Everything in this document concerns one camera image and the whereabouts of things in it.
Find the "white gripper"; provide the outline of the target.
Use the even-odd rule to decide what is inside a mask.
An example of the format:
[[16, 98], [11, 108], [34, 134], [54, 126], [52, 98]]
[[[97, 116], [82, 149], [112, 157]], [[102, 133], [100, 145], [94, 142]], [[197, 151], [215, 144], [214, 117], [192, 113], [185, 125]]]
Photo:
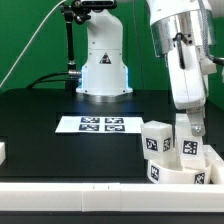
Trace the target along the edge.
[[183, 46], [185, 68], [179, 65], [177, 49], [168, 53], [168, 70], [175, 107], [187, 109], [186, 113], [193, 136], [205, 135], [205, 111], [208, 75], [217, 72], [216, 65], [209, 59], [200, 58], [198, 48]]

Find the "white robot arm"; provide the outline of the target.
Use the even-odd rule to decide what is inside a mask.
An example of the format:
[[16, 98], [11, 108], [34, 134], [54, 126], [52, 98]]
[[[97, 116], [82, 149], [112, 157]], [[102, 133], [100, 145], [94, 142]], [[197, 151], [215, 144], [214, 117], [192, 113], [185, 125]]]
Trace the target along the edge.
[[224, 0], [146, 0], [155, 54], [166, 60], [175, 107], [187, 113], [191, 132], [205, 134], [208, 76], [224, 57], [211, 54], [213, 20], [224, 18]]

